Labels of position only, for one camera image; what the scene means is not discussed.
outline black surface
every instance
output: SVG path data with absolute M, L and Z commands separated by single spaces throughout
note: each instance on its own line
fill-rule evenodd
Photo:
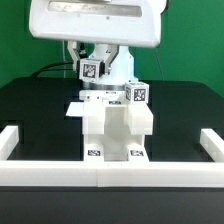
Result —
M 223 135 L 224 100 L 192 82 L 155 82 L 149 106 L 154 161 L 211 161 L 201 128 Z M 0 130 L 17 124 L 21 142 L 10 159 L 82 160 L 81 120 L 65 118 L 78 100 L 73 79 L 22 78 L 0 90 Z M 0 223 L 224 223 L 223 189 L 0 188 Z

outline black table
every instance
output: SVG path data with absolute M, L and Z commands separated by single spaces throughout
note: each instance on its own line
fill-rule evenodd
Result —
M 199 145 L 201 128 L 224 135 L 224 100 L 203 84 L 150 84 L 152 161 L 212 161 Z M 72 160 L 82 154 L 75 79 L 20 78 L 0 90 L 0 129 L 18 125 L 10 160 Z M 223 189 L 1 187 L 0 223 L 223 223 Z

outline white block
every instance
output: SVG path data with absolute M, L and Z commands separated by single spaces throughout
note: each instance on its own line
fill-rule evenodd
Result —
M 104 134 L 105 107 L 101 102 L 85 102 L 83 134 Z
M 69 117 L 82 117 L 83 116 L 83 102 L 72 102 L 69 105 L 66 116 Z
M 144 146 L 138 144 L 127 145 L 128 161 L 135 163 L 149 162 Z
M 152 135 L 153 114 L 146 104 L 128 105 L 127 123 L 132 135 Z
M 200 144 L 215 162 L 224 162 L 224 141 L 212 129 L 202 129 Z
M 0 160 L 7 160 L 18 142 L 18 127 L 6 126 L 0 133 Z
M 84 148 L 85 162 L 104 162 L 103 145 L 86 144 Z

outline white step block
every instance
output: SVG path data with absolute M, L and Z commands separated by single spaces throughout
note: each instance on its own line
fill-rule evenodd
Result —
M 83 134 L 104 134 L 105 107 L 100 102 L 85 102 L 83 110 Z
M 18 127 L 6 126 L 0 133 L 0 160 L 7 160 L 18 142 Z
M 215 162 L 224 162 L 224 141 L 212 129 L 202 129 L 200 144 Z
M 153 114 L 146 104 L 127 106 L 127 123 L 132 135 L 152 135 Z

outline black and white tag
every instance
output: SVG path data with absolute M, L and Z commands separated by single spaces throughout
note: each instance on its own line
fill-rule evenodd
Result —
M 100 151 L 98 151 L 98 150 L 88 150 L 88 156 L 100 156 Z
M 142 151 L 131 150 L 131 156 L 144 156 Z

